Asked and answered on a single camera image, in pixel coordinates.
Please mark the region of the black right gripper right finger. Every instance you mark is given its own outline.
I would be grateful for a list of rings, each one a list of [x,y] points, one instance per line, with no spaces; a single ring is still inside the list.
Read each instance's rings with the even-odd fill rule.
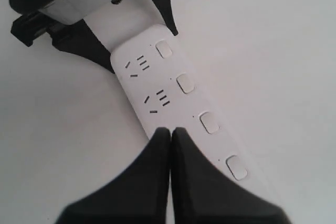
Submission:
[[[182,127],[172,133],[171,187],[175,223],[290,223],[280,207],[221,173]]]

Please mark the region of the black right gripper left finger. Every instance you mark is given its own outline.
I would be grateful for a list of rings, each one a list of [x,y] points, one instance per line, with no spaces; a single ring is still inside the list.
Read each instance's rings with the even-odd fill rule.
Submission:
[[[155,130],[141,154],[113,181],[68,205],[57,223],[165,223],[170,131]]]

